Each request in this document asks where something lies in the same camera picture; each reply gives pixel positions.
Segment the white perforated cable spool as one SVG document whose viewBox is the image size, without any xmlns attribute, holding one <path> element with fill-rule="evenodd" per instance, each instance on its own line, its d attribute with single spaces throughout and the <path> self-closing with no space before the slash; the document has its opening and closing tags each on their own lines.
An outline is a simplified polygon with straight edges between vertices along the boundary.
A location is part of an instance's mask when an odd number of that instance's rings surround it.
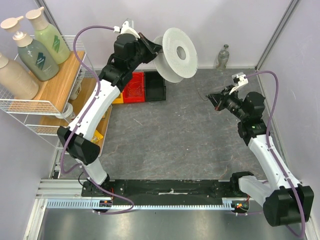
<svg viewBox="0 0 320 240">
<path fill-rule="evenodd" d="M 188 35 L 179 28 L 167 29 L 163 36 L 153 41 L 162 47 L 153 64 L 157 72 L 168 82 L 177 84 L 192 78 L 198 70 L 196 48 Z"/>
</svg>

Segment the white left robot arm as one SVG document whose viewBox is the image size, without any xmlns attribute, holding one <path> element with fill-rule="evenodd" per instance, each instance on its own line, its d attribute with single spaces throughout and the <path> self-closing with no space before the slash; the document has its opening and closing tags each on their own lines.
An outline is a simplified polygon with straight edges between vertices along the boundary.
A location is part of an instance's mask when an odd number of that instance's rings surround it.
<svg viewBox="0 0 320 240">
<path fill-rule="evenodd" d="M 109 193 L 110 185 L 106 182 L 109 176 L 98 158 L 101 149 L 91 141 L 95 130 L 112 102 L 133 78 L 134 70 L 140 64 L 153 61 L 162 51 L 160 44 L 148 40 L 142 33 L 137 36 L 120 34 L 113 48 L 113 54 L 77 117 L 67 127 L 60 126 L 57 130 L 63 149 L 84 168 L 89 180 L 94 182 L 92 191 L 99 197 Z"/>
</svg>

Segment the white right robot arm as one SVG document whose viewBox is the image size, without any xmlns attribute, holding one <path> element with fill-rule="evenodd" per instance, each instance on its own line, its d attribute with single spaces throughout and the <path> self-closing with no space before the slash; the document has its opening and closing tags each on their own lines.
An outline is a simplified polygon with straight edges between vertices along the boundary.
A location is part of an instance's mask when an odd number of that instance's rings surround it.
<svg viewBox="0 0 320 240">
<path fill-rule="evenodd" d="M 305 223 L 310 219 L 314 192 L 310 186 L 302 185 L 288 169 L 273 138 L 262 119 L 265 98 L 251 91 L 244 99 L 238 97 L 229 85 L 221 92 L 206 97 L 216 111 L 228 110 L 239 119 L 238 134 L 261 165 L 268 184 L 264 184 L 250 172 L 232 175 L 229 191 L 235 197 L 244 193 L 252 197 L 263 210 L 272 227 Z"/>
</svg>

